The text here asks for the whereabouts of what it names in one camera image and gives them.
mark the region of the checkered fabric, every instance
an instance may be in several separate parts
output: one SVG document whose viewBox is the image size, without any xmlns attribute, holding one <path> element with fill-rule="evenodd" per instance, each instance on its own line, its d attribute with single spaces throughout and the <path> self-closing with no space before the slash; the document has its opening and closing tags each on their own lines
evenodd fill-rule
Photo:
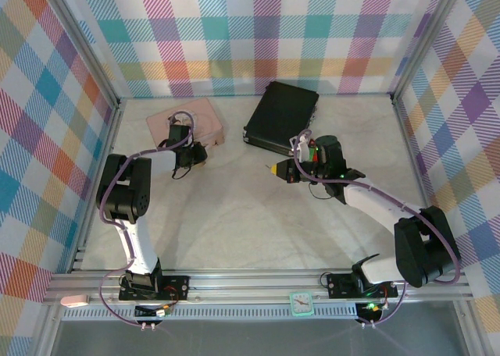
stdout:
<svg viewBox="0 0 500 356">
<path fill-rule="evenodd" d="M 0 0 L 0 355 L 26 354 L 111 108 L 46 0 Z"/>
<path fill-rule="evenodd" d="M 274 79 L 321 94 L 387 93 L 429 4 L 67 1 L 116 89 L 136 98 L 261 94 Z"/>
<path fill-rule="evenodd" d="M 425 188 L 500 354 L 500 0 L 457 1 L 403 101 Z"/>
</svg>

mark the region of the green clock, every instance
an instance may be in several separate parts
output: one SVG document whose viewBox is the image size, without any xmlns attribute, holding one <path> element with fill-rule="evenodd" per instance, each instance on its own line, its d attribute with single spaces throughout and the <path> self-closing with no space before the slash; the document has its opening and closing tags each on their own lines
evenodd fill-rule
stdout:
<svg viewBox="0 0 500 356">
<path fill-rule="evenodd" d="M 309 292 L 292 292 L 290 294 L 291 314 L 294 316 L 313 315 L 313 298 Z"/>
</svg>

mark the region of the plaid wall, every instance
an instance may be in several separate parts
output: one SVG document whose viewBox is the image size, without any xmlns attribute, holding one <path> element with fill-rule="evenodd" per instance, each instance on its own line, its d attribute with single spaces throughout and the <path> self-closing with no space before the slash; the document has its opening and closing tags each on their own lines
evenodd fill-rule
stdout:
<svg viewBox="0 0 500 356">
<path fill-rule="evenodd" d="M 26 354 L 111 108 L 46 0 L 0 0 L 0 355 Z"/>
<path fill-rule="evenodd" d="M 438 2 L 67 1 L 124 97 L 386 93 Z"/>
<path fill-rule="evenodd" d="M 500 0 L 458 0 L 403 96 L 423 182 L 446 211 L 500 354 Z"/>
</svg>

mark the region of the black mounting plate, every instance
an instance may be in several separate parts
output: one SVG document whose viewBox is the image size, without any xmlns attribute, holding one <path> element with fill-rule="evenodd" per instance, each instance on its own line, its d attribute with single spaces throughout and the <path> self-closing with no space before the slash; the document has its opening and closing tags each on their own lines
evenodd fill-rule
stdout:
<svg viewBox="0 0 500 356">
<path fill-rule="evenodd" d="M 171 286 L 177 290 L 179 301 L 188 299 L 189 292 L 189 276 L 163 276 L 162 284 L 164 287 Z M 171 290 L 162 290 L 157 294 L 148 294 L 141 290 L 135 290 L 128 286 L 126 279 L 122 279 L 120 283 L 120 294 L 118 300 L 121 301 L 137 301 L 137 300 L 155 300 L 155 301 L 171 301 Z"/>
<path fill-rule="evenodd" d="M 398 289 L 391 287 L 391 282 L 383 282 L 378 290 L 366 290 L 367 294 L 359 292 L 359 288 L 353 283 L 351 274 L 326 274 L 328 297 L 330 299 L 360 299 L 369 297 L 370 299 L 381 299 L 385 297 L 384 288 L 387 290 L 387 297 L 398 297 Z"/>
</svg>

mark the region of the white floor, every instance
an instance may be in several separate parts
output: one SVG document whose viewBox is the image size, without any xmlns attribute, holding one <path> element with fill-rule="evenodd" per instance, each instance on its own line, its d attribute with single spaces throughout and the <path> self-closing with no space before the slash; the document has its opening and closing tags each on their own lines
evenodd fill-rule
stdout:
<svg viewBox="0 0 500 356">
<path fill-rule="evenodd" d="M 360 211 L 316 200 L 306 183 L 286 184 L 266 166 L 284 156 L 242 140 L 259 97 L 210 98 L 226 142 L 206 165 L 182 180 L 152 182 L 146 215 L 164 269 L 348 268 L 373 253 L 388 254 L 394 238 Z M 153 148 L 145 118 L 186 99 L 129 100 L 114 152 Z M 387 96 L 321 96 L 312 136 L 333 134 L 348 165 L 404 201 L 423 204 L 408 152 Z M 325 193 L 321 186 L 313 190 Z M 126 264 L 116 231 L 95 219 L 82 269 Z"/>
</svg>

